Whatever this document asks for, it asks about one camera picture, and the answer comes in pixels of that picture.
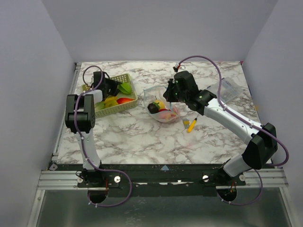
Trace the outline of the clear zip top bag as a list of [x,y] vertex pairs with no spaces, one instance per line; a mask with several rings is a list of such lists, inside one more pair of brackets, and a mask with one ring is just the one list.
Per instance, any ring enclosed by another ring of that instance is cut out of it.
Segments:
[[167,87],[157,85],[143,90],[143,106],[149,116],[161,123],[173,123],[180,119],[180,111],[163,96]]

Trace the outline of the green leaf toy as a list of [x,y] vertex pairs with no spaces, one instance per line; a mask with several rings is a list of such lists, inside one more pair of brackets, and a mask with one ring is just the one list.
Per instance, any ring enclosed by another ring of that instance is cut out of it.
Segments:
[[118,90],[123,93],[123,94],[126,94],[126,95],[129,95],[132,93],[132,87],[129,83],[121,83],[118,85]]

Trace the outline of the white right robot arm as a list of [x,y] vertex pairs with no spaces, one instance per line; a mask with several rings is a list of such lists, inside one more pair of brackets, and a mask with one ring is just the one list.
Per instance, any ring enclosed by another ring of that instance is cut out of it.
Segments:
[[200,90],[188,71],[181,71],[168,81],[163,94],[166,101],[185,103],[190,110],[211,118],[238,136],[246,149],[224,163],[218,181],[229,185],[235,176],[250,169],[260,170],[277,151],[276,129],[244,117],[235,110],[220,105],[217,96],[209,90]]

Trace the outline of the yellow pear toy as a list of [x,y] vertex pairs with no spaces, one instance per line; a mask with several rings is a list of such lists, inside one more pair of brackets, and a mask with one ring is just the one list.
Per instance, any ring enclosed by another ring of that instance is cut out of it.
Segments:
[[154,104],[156,105],[156,107],[157,107],[159,110],[165,109],[165,107],[166,107],[165,104],[164,104],[164,102],[162,102],[162,101],[159,100],[159,99],[155,99]]

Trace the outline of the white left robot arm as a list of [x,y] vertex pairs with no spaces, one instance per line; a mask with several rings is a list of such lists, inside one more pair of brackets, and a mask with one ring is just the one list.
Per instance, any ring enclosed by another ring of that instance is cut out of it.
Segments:
[[94,72],[92,87],[81,94],[69,94],[66,98],[65,125],[76,137],[83,160],[79,177],[95,187],[108,183],[108,171],[102,168],[98,156],[93,128],[96,123],[95,104],[118,93],[118,81],[103,71]]

